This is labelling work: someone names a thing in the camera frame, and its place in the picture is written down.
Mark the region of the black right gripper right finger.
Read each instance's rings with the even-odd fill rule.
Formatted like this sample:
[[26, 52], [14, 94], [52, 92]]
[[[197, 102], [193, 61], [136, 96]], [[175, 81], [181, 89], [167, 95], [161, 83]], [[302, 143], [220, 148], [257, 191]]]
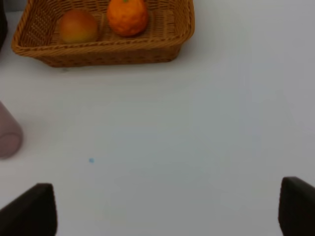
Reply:
[[284, 236], [314, 236], [315, 188], [298, 177], [284, 177], [278, 221]]

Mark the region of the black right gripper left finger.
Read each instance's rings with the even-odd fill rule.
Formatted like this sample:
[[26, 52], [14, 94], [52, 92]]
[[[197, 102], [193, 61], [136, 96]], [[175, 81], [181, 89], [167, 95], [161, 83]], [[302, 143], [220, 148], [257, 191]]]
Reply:
[[38, 183], [0, 209], [2, 236], [54, 236], [58, 215], [53, 185]]

